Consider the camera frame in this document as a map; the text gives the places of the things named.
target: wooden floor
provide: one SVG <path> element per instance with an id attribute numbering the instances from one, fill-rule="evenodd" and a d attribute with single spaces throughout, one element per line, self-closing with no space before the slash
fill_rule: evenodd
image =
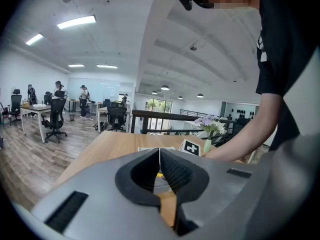
<path id="1" fill-rule="evenodd" d="M 24 117 L 23 135 L 21 122 L 17 126 L 5 123 L 0 125 L 0 136 L 5 140 L 0 151 L 0 182 L 9 198 L 30 210 L 52 187 L 68 165 L 98 135 L 92 125 L 96 117 L 82 119 L 74 113 L 70 121 L 69 113 L 63 115 L 65 124 L 61 128 L 67 133 L 50 137 L 43 144 L 40 136 L 38 118 Z"/>

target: glass wall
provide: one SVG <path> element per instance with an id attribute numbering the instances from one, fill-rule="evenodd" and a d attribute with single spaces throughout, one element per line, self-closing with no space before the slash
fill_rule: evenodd
<path id="1" fill-rule="evenodd" d="M 172 101 L 166 101 L 155 98 L 147 98 L 145 102 L 146 111 L 171 113 Z M 149 118 L 148 128 L 151 130 L 165 130 L 169 128 L 170 120 Z"/>

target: white ceiling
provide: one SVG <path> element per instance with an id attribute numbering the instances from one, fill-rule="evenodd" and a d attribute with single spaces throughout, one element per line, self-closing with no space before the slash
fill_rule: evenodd
<path id="1" fill-rule="evenodd" d="M 203 9 L 193 4 L 186 11 L 175 0 L 150 48 L 138 91 L 149 94 L 165 84 L 173 99 L 196 99 L 203 93 L 206 99 L 259 101 L 255 89 L 260 29 L 255 9 Z M 197 50 L 190 50 L 191 45 Z"/>
<path id="2" fill-rule="evenodd" d="M 153 0 L 27 0 L 7 27 L 11 45 L 36 54 L 69 72 L 102 72 L 97 64 L 118 66 L 136 76 L 149 10 Z M 57 24 L 95 15 L 96 23 L 60 30 Z M 44 38 L 32 46 L 36 34 Z M 85 68 L 70 68 L 84 64 Z"/>

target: wooden table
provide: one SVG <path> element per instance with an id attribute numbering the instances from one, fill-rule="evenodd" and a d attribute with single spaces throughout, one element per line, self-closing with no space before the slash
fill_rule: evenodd
<path id="1" fill-rule="evenodd" d="M 148 135 L 104 131 L 67 167 L 53 187 L 59 186 L 88 166 L 137 152 L 139 147 L 174 147 L 178 150 L 184 139 L 200 145 L 201 154 L 205 154 L 205 141 L 194 135 Z M 176 196 L 173 192 L 162 193 L 158 196 L 161 199 L 161 216 L 169 226 L 173 226 L 176 214 Z"/>
<path id="2" fill-rule="evenodd" d="M 41 139 L 42 142 L 45 143 L 45 134 L 42 130 L 42 124 L 41 124 L 41 114 L 43 113 L 47 113 L 51 111 L 51 106 L 46 105 L 45 107 L 34 107 L 33 105 L 30 105 L 30 107 L 26 108 L 26 107 L 21 107 L 21 114 L 23 114 L 24 112 L 26 112 L 28 114 L 28 112 L 32 112 L 37 114 L 38 116 L 38 123 L 39 123 L 39 129 L 40 129 L 40 135 L 41 135 Z M 22 123 L 22 129 L 23 129 L 23 134 L 26 134 L 25 131 L 25 126 L 24 126 L 24 117 L 21 116 L 21 123 Z"/>
<path id="3" fill-rule="evenodd" d="M 100 129 L 100 114 L 101 113 L 108 113 L 108 107 L 102 107 L 102 108 L 99 108 L 96 110 L 97 111 L 97 121 L 98 121 L 98 132 L 100 133 L 101 132 L 101 129 Z M 127 108 L 125 114 L 126 114 L 126 121 L 125 121 L 125 131 L 128 132 L 129 131 L 129 123 L 130 123 L 130 112 L 131 112 L 131 109 L 130 108 Z"/>

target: black t-shirt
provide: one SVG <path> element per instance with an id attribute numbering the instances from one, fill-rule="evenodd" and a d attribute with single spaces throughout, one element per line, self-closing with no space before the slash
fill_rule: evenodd
<path id="1" fill-rule="evenodd" d="M 260 75 L 256 93 L 283 97 L 303 72 L 319 44 L 316 1 L 260 0 L 262 28 L 257 42 Z M 277 127 L 270 150 L 300 134 L 285 102 Z"/>

